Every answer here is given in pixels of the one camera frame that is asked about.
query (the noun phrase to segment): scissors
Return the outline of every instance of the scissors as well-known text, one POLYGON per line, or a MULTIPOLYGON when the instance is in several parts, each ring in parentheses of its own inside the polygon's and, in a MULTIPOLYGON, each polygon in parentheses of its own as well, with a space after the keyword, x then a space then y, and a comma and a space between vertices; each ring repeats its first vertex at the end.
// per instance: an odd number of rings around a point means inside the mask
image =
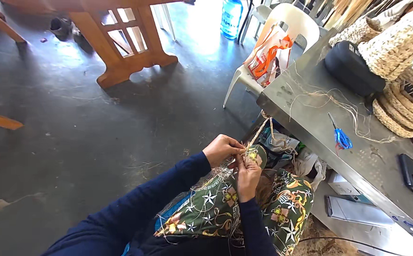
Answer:
POLYGON ((328 112, 328 115, 330 116, 331 122, 333 123, 334 126, 334 137, 336 139, 336 148, 339 147, 339 149, 349 149, 352 148, 351 141, 347 135, 336 126, 336 123, 334 123, 333 117, 331 114, 328 112))

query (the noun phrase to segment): navy blue long sleeve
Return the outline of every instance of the navy blue long sleeve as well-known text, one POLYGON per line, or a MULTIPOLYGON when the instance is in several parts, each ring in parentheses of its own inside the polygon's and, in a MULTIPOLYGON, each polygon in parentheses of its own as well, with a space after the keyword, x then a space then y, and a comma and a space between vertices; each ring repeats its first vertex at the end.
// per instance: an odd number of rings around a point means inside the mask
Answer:
POLYGON ((265 231, 256 198, 254 197, 244 203, 238 203, 238 205, 240 206, 246 256, 278 256, 270 236, 265 231))
MULTIPOLYGON (((187 191, 210 172, 203 152, 178 162, 175 167, 136 187, 101 211, 89 215, 55 242, 43 256, 89 255, 119 256, 135 233, 176 195, 187 191)), ((254 204, 240 204, 242 225, 248 256, 262 255, 268 248, 275 250, 263 228, 260 210, 254 204)))

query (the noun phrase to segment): left hand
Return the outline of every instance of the left hand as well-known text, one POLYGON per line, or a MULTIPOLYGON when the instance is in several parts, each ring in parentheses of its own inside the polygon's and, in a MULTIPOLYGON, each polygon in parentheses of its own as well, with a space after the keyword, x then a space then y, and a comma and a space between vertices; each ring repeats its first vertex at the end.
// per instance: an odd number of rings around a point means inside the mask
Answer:
POLYGON ((236 139, 220 134, 202 151, 210 162, 211 168, 214 168, 232 154, 243 154, 246 148, 236 139))
POLYGON ((260 180, 262 169, 249 157, 235 155, 235 162, 229 168, 238 168, 237 193, 238 201, 245 203, 256 196, 256 188, 260 180))

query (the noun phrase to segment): water bottle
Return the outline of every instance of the water bottle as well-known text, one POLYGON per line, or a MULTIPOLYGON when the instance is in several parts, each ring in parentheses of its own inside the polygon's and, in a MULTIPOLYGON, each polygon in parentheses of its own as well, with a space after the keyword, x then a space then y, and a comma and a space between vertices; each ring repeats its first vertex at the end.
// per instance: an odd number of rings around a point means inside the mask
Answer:
POLYGON ((243 5, 240 0, 224 0, 222 3, 221 32, 228 39, 238 36, 243 5))

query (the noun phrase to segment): black bag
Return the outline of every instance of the black bag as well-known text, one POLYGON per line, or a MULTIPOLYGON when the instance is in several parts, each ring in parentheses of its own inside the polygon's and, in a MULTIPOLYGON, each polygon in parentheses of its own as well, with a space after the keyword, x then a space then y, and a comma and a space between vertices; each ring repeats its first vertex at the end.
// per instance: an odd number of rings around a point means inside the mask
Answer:
POLYGON ((383 91, 385 79, 372 73, 355 44, 341 41, 325 56, 325 67, 331 76, 360 96, 383 91))

